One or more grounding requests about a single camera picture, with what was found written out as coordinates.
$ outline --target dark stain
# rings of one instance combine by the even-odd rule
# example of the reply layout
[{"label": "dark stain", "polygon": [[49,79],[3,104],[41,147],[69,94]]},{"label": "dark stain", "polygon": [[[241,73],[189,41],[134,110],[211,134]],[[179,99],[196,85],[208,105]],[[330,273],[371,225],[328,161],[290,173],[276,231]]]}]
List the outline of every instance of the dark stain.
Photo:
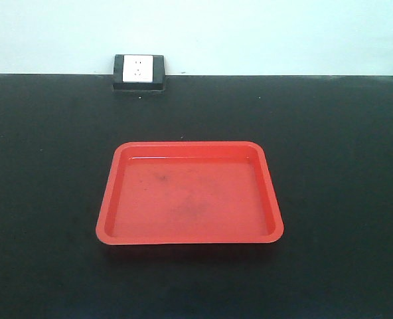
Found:
[{"label": "dark stain", "polygon": [[159,181],[164,181],[164,182],[166,182],[166,181],[169,180],[169,176],[166,175],[166,174],[158,174],[158,173],[155,173],[154,176],[155,176],[155,178],[158,179]]},{"label": "dark stain", "polygon": [[208,207],[208,203],[196,200],[190,195],[181,204],[174,207],[173,212],[178,219],[199,219],[206,213]]}]

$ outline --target red tray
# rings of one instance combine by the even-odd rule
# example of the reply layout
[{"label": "red tray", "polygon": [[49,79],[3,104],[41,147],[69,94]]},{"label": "red tray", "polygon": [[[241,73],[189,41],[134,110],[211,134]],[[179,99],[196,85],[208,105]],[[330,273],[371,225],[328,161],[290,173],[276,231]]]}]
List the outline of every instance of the red tray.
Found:
[{"label": "red tray", "polygon": [[283,233],[252,142],[132,142],[114,154],[96,234],[109,245],[270,243]]}]

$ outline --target white wall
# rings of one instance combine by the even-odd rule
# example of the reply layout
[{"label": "white wall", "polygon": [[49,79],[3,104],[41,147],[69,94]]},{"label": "white wall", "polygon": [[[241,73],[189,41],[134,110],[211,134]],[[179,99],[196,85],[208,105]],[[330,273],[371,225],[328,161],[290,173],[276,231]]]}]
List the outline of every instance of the white wall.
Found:
[{"label": "white wall", "polygon": [[0,0],[0,73],[393,75],[393,0]]}]

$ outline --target black table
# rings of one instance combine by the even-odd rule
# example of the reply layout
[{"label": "black table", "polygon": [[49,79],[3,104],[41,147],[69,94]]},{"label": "black table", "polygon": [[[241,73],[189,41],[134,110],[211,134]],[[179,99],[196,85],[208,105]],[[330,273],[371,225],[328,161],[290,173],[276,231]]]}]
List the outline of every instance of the black table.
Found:
[{"label": "black table", "polygon": [[[283,237],[101,244],[113,152],[152,140],[261,145]],[[393,318],[393,77],[0,75],[0,318]]]}]

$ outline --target electrical outlet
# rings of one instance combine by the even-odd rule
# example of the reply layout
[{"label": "electrical outlet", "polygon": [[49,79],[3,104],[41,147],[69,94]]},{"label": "electrical outlet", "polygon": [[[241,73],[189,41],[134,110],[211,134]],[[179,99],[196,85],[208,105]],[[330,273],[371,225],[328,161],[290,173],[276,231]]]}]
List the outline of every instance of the electrical outlet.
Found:
[{"label": "electrical outlet", "polygon": [[125,55],[123,82],[152,82],[153,65],[152,55]]}]

